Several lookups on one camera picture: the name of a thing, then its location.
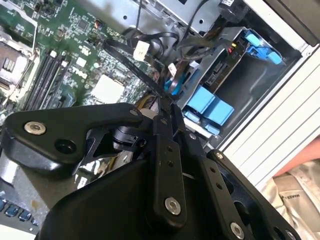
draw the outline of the chip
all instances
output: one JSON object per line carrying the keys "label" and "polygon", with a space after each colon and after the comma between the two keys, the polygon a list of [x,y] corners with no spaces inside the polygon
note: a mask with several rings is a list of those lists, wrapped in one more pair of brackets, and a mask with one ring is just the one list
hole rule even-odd
{"label": "chip", "polygon": [[87,26],[88,26],[88,23],[86,21],[84,21],[82,19],[79,21],[78,27],[80,29],[82,29],[83,31],[85,31],[87,29]]}

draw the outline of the white side panel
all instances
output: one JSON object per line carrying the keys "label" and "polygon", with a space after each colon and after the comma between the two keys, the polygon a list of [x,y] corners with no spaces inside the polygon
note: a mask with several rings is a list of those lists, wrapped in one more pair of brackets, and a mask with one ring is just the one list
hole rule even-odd
{"label": "white side panel", "polygon": [[294,49],[302,52],[308,45],[278,14],[263,0],[243,0],[256,14],[261,17],[274,31]]}
{"label": "white side panel", "polygon": [[224,153],[260,188],[320,134],[320,49]]}

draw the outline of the black cable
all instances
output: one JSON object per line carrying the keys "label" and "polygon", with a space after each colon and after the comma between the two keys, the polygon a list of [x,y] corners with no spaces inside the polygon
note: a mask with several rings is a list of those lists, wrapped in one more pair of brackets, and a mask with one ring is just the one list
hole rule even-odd
{"label": "black cable", "polygon": [[[125,45],[119,41],[115,41],[115,40],[112,40],[112,39],[106,39],[103,43],[104,44],[107,44],[111,47],[114,47],[114,48],[117,48],[117,49],[121,49],[122,51],[130,54],[130,55],[133,55],[134,54],[134,49],[128,45]],[[155,68],[159,74],[161,73],[162,71],[162,66],[160,63],[158,63],[157,61],[155,61],[152,57],[146,55],[145,58],[144,58],[144,61],[146,63],[148,63],[150,66],[152,66],[153,68]]]}
{"label": "black cable", "polygon": [[[219,39],[216,41],[208,41],[201,37],[189,37],[187,39],[183,39],[176,47],[176,50],[179,52],[179,58],[183,61],[195,61],[199,59],[203,59],[204,57],[212,54],[216,47],[223,46],[227,51],[232,46],[233,42],[227,39]],[[198,47],[200,49],[205,49],[202,52],[191,52],[187,54],[183,54],[183,48],[189,47]]]}
{"label": "black cable", "polygon": [[183,39],[185,39],[185,38],[187,37],[188,32],[189,32],[189,30],[190,30],[190,28],[191,28],[192,23],[193,23],[194,20],[195,20],[195,17],[196,17],[196,15],[197,15],[197,13],[198,13],[199,10],[202,8],[202,6],[203,6],[205,3],[207,3],[207,2],[209,2],[209,0],[202,0],[202,2],[200,2],[200,4],[198,5],[198,7],[196,8],[194,14],[193,14],[192,17],[191,17],[191,19],[190,19],[190,21],[189,21],[189,23],[188,23],[188,26],[186,27],[186,30],[185,30],[185,32],[184,32],[181,40],[183,40]]}
{"label": "black cable", "polygon": [[162,87],[160,87],[148,75],[146,75],[142,70],[140,70],[133,62],[131,62],[124,55],[118,52],[112,45],[110,45],[110,43],[111,43],[110,40],[105,40],[103,42],[103,49],[107,51],[107,53],[109,53],[112,57],[114,57],[123,65],[125,65],[133,74],[135,74],[139,79],[141,79],[159,97],[164,98],[165,96],[167,96],[165,90]]}
{"label": "black cable", "polygon": [[139,41],[151,43],[152,41],[159,45],[160,57],[165,53],[165,46],[160,38],[174,38],[175,42],[172,47],[175,47],[179,43],[179,35],[173,32],[159,32],[156,34],[141,34],[135,38],[131,37],[127,40],[128,46],[135,48]]}
{"label": "black cable", "polygon": [[135,24],[135,32],[138,32],[138,28],[139,28],[139,23],[140,23],[140,16],[141,16],[141,10],[142,10],[142,5],[143,5],[143,0],[140,0],[139,3],[139,10],[138,10],[138,16],[136,18],[136,24]]}

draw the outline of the yellow wire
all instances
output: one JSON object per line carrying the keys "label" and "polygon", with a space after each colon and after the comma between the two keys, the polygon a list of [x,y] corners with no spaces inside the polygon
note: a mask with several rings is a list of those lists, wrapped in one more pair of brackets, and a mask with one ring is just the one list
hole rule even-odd
{"label": "yellow wire", "polygon": [[150,98],[153,98],[154,96],[153,95],[148,95],[146,96],[144,99],[142,99],[142,101],[140,102],[139,106],[137,107],[139,110],[141,110],[144,105],[146,104],[146,102],[150,99]]}

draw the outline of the sticker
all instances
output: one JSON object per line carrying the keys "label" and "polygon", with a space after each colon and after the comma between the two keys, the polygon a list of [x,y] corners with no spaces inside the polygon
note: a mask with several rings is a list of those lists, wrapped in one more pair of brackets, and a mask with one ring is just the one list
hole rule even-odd
{"label": "sticker", "polygon": [[81,57],[78,57],[78,59],[77,59],[77,61],[76,61],[76,64],[79,65],[80,67],[83,67],[83,68],[85,67],[86,63],[87,63],[87,61],[84,60],[84,59],[81,58]]}
{"label": "sticker", "polygon": [[168,69],[173,77],[177,74],[177,68],[173,63],[170,63]]}
{"label": "sticker", "polygon": [[150,44],[144,41],[138,41],[133,52],[133,58],[139,62],[143,62],[147,55]]}
{"label": "sticker", "polygon": [[199,63],[197,63],[196,61],[192,61],[189,63],[189,66],[193,67],[195,69],[195,68],[199,67]]}
{"label": "sticker", "polygon": [[223,0],[221,3],[230,7],[235,0]]}

